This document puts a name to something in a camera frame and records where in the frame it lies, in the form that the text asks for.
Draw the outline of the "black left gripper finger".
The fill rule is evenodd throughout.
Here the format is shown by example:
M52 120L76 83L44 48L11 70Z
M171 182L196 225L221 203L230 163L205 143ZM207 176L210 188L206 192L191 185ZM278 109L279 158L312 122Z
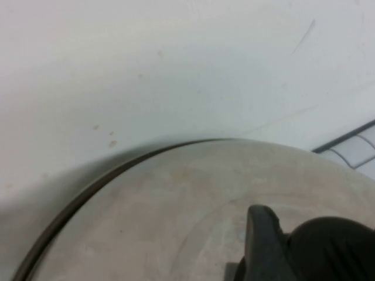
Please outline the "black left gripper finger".
M238 265L239 280L292 280L286 236L279 219L265 205L248 209L244 257Z

